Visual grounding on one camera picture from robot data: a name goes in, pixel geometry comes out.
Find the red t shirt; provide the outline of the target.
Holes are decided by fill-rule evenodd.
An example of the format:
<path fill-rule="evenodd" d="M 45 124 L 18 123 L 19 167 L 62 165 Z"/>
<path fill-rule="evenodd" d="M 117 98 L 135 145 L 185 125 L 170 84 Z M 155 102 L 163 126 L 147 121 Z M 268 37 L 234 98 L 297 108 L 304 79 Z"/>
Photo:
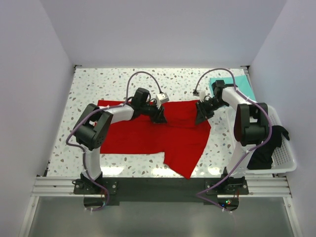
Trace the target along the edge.
<path fill-rule="evenodd" d="M 137 155 L 163 152 L 163 163 L 190 179 L 211 131 L 207 121 L 195 124 L 196 115 L 195 100 L 167 102 L 164 104 L 166 123 L 154 124 L 144 115 L 114 123 L 100 153 Z"/>

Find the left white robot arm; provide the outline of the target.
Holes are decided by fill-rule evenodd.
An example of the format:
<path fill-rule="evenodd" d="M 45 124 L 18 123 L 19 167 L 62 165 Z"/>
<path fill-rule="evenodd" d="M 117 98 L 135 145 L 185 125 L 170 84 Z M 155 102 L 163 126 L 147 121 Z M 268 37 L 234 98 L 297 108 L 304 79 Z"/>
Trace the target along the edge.
<path fill-rule="evenodd" d="M 111 124 L 129 121 L 140 115 L 148 116 L 156 124 L 167 123 L 163 104 L 169 101 L 166 93 L 160 92 L 151 102 L 150 92 L 138 88 L 133 97 L 119 105 L 100 108 L 89 104 L 77 121 L 71 135 L 75 136 L 75 147 L 83 151 L 83 171 L 75 186 L 90 194 L 106 193 L 103 186 L 103 174 L 100 166 L 100 148 L 108 134 Z"/>

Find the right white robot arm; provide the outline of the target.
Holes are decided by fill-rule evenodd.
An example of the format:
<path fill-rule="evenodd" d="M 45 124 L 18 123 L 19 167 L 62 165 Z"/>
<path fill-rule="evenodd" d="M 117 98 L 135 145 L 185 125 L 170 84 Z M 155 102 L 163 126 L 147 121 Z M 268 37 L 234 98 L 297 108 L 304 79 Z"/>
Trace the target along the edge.
<path fill-rule="evenodd" d="M 193 95 L 199 97 L 196 102 L 196 124 L 210 119 L 215 111 L 223 106 L 233 108 L 236 115 L 232 132 L 236 145 L 225 169 L 227 174 L 206 190 L 220 186 L 222 192 L 231 194 L 237 189 L 237 181 L 234 178 L 245 176 L 253 152 L 270 139 L 272 125 L 268 116 L 268 105 L 246 97 L 235 83 L 226 84 L 223 80 L 216 80 L 211 87 L 213 97 L 207 96 L 202 90 L 193 90 Z"/>

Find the folded teal t shirt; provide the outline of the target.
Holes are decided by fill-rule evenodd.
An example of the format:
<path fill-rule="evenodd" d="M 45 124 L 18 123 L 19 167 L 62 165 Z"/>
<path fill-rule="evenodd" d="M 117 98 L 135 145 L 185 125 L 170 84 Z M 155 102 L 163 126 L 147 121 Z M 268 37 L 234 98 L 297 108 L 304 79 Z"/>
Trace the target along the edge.
<path fill-rule="evenodd" d="M 209 88 L 210 91 L 213 94 L 213 89 L 212 89 L 212 84 L 216 81 L 216 80 L 223 80 L 225 82 L 225 84 L 232 84 L 233 83 L 233 79 L 231 77 L 226 77 L 226 78 L 210 78 L 209 81 Z M 250 86 L 250 83 L 247 79 L 246 75 L 242 75 L 242 76 L 236 76 L 235 77 L 235 82 L 236 82 L 236 86 L 239 88 L 239 90 L 247 97 L 249 97 L 251 100 L 256 101 L 254 92 Z"/>

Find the black t shirt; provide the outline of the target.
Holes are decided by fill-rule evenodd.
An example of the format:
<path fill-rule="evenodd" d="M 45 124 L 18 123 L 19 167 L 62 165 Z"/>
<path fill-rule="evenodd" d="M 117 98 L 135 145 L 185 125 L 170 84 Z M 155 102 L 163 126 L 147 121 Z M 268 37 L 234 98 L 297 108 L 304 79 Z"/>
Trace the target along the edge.
<path fill-rule="evenodd" d="M 272 135 L 269 141 L 254 151 L 247 168 L 249 170 L 271 169 L 273 163 L 273 152 L 276 148 L 281 147 L 282 137 L 289 141 L 289 132 L 283 126 L 272 126 Z"/>

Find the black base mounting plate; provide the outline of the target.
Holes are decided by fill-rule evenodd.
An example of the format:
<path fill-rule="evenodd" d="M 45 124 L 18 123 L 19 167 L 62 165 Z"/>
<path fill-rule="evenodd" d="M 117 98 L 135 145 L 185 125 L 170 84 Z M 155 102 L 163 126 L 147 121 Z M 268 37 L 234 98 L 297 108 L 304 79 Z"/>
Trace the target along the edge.
<path fill-rule="evenodd" d="M 107 192 L 90 194 L 79 190 L 73 180 L 74 194 L 82 195 L 85 207 L 119 205 L 121 202 L 204 202 L 209 200 L 235 210 L 238 198 L 249 194 L 245 178 L 229 178 L 217 188 L 207 191 L 220 178 L 103 178 Z"/>

